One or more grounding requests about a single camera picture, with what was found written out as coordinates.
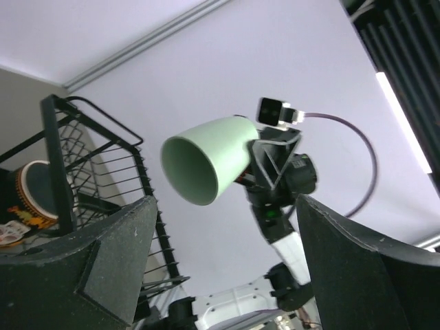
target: drum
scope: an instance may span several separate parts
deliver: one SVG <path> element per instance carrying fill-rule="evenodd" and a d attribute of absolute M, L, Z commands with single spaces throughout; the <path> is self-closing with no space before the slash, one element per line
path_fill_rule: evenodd
<path fill-rule="evenodd" d="M 49 162 L 30 162 L 8 173 L 1 185 L 0 247 L 20 244 L 39 230 L 57 223 Z M 73 205 L 72 190 L 70 198 Z"/>

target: fluorescent light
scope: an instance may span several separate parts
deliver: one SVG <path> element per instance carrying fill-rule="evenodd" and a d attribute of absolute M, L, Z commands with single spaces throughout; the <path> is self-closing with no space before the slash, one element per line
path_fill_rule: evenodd
<path fill-rule="evenodd" d="M 426 160 L 424 152 L 420 148 L 420 144 L 417 141 L 417 138 L 415 137 L 413 130 L 411 129 L 408 119 L 406 119 L 404 110 L 400 106 L 399 101 L 396 95 L 394 94 L 393 88 L 391 87 L 390 82 L 388 81 L 385 73 L 377 72 L 376 78 L 379 81 L 380 87 L 382 87 L 382 90 L 385 93 L 386 99 L 390 103 L 391 109 L 393 110 L 401 129 L 404 131 L 406 139 L 408 140 L 408 143 L 410 144 L 410 147 L 415 157 L 417 158 L 420 167 L 422 168 L 424 173 L 426 174 L 432 173 L 431 167 L 429 166 L 429 163 Z"/>

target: wire rack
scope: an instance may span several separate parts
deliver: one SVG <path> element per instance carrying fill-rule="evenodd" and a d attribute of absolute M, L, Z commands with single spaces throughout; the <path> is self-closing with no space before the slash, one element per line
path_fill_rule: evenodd
<path fill-rule="evenodd" d="M 101 118 L 108 125 L 103 126 L 92 119 L 72 101 L 84 102 L 94 110 L 94 117 Z M 143 196 L 153 196 L 154 190 L 146 174 L 139 147 L 144 140 L 139 135 L 81 97 L 62 99 L 52 95 L 41 102 L 41 113 L 44 130 L 0 155 L 0 167 L 17 153 L 44 140 L 51 164 L 49 171 L 58 223 L 20 245 L 1 249 L 0 254 L 3 256 L 14 256 L 30 247 L 81 230 Z M 107 127 L 113 127 L 126 137 L 116 135 Z M 91 137 L 94 142 L 100 143 L 98 148 L 90 147 L 93 145 L 89 143 Z M 74 192 L 73 201 L 69 196 L 71 191 Z M 152 297 L 189 279 L 181 276 L 177 269 L 178 262 L 174 258 L 160 211 L 157 214 L 152 249 L 146 253 L 161 263 L 147 267 L 138 306 L 148 304 Z M 162 279 L 148 280 L 149 275 L 161 270 L 164 271 Z"/>

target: light green cup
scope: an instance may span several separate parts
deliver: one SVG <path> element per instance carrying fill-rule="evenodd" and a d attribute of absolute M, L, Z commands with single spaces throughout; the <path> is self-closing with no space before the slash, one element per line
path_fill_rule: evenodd
<path fill-rule="evenodd" d="M 258 138 L 247 118 L 213 120 L 167 139 L 162 168 L 179 195 L 192 204 L 208 205 L 248 167 L 248 142 Z"/>

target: dish rack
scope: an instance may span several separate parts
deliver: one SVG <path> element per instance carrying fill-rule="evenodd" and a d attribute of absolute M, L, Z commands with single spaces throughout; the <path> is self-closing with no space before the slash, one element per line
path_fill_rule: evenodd
<path fill-rule="evenodd" d="M 85 103 L 94 111 L 89 111 L 89 115 L 86 115 L 72 101 Z M 94 103 L 77 96 L 48 96 L 41 101 L 41 115 L 43 130 L 0 155 L 0 168 L 11 157 L 38 142 L 45 142 L 58 223 L 26 239 L 20 245 L 0 249 L 2 256 L 13 257 L 30 247 L 81 230 L 142 196 L 153 196 L 154 189 L 151 188 L 144 158 L 141 156 L 140 145 L 144 140 L 138 134 Z M 108 129 L 108 126 L 116 128 L 124 137 Z M 90 149 L 90 144 L 84 142 L 86 136 L 94 136 L 94 142 L 102 143 L 98 148 Z M 121 178 L 118 181 L 113 180 L 116 173 Z M 7 174 L 7 170 L 0 169 L 0 181 Z M 74 202 L 70 195 L 72 189 L 76 196 Z M 142 283 L 138 306 L 146 305 L 147 309 L 148 301 L 153 297 L 189 279 L 179 273 L 178 262 L 173 255 L 160 211 L 157 213 L 153 243 L 157 248 L 146 253 L 161 259 L 163 265 L 149 269 L 145 272 L 145 277 L 160 269 L 166 270 L 166 275 L 163 280 Z M 148 315 L 137 315 L 135 320 L 146 316 Z"/>

